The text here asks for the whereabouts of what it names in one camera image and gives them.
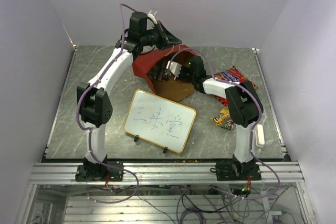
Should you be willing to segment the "red paper bag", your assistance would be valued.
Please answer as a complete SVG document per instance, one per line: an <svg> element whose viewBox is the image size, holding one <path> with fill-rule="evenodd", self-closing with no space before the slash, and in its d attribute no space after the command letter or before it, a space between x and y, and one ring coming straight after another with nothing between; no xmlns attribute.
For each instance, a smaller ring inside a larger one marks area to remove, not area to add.
<svg viewBox="0 0 336 224"><path fill-rule="evenodd" d="M133 73L146 81L154 94L168 100L179 102L191 95L195 89L191 83L178 81L165 69L168 61L186 45L169 49L155 49L146 55L140 55L132 64Z"/></svg>

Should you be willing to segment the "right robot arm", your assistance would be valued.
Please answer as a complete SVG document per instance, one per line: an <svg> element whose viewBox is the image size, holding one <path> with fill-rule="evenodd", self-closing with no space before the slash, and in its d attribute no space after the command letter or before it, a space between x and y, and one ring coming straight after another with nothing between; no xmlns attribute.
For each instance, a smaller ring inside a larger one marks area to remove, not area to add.
<svg viewBox="0 0 336 224"><path fill-rule="evenodd" d="M176 80L192 83L200 93L215 95L227 101L230 118L236 125L236 147L231 172L236 179L244 179L255 164L255 147L265 143L263 127L259 124L264 109L253 84L248 80L208 75L199 56L192 57L187 66L172 62L169 70Z"/></svg>

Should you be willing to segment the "yellow m&m's packet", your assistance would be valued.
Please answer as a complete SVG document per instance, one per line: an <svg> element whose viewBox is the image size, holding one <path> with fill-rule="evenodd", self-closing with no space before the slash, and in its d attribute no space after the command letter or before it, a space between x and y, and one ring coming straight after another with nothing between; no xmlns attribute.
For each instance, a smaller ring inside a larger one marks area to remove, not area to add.
<svg viewBox="0 0 336 224"><path fill-rule="evenodd" d="M216 126L220 126L225 123L230 118L229 110L224 108L221 109L219 114L215 117L212 117L211 120L215 123Z"/></svg>

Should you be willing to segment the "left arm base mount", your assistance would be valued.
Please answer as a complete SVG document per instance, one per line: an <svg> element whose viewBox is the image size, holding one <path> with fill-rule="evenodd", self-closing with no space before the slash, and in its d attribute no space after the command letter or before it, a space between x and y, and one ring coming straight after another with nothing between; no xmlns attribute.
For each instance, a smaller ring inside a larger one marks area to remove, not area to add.
<svg viewBox="0 0 336 224"><path fill-rule="evenodd" d="M123 179L124 172L118 168L123 168L123 165L112 162L111 165L115 165L115 168L108 168L101 164L93 164L91 162L86 162L77 167L75 174L76 182L101 182L101 181L112 181L121 182Z"/></svg>

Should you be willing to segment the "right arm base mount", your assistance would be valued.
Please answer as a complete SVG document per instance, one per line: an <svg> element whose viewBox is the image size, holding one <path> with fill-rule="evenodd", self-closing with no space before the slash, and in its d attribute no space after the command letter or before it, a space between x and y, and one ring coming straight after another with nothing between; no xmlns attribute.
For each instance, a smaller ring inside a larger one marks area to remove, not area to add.
<svg viewBox="0 0 336 224"><path fill-rule="evenodd" d="M225 161L216 163L210 168L210 172L216 175L218 181L248 181L248 179L261 180L261 172L257 164L253 164L248 170L240 171L236 162Z"/></svg>

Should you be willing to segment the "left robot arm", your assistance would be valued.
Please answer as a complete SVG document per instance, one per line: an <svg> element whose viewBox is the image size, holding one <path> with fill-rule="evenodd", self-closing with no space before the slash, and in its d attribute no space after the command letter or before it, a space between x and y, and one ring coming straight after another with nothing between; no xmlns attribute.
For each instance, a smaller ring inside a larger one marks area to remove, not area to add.
<svg viewBox="0 0 336 224"><path fill-rule="evenodd" d="M144 47L164 50L182 43L156 19L156 15L155 9L148 13L134 11L128 28L123 28L121 38L102 69L87 83L77 86L76 121L87 133L83 167L94 180L102 180L107 175L104 139L106 124L113 113L109 94L115 83L142 54Z"/></svg>

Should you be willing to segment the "purple candy packet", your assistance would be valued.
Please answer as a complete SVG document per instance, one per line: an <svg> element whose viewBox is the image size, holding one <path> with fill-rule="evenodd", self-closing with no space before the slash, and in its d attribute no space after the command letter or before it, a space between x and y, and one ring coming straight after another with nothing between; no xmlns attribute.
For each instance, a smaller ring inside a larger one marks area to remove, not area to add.
<svg viewBox="0 0 336 224"><path fill-rule="evenodd" d="M234 121L230 118L227 121L225 121L221 126L221 128L232 131L235 127Z"/></svg>

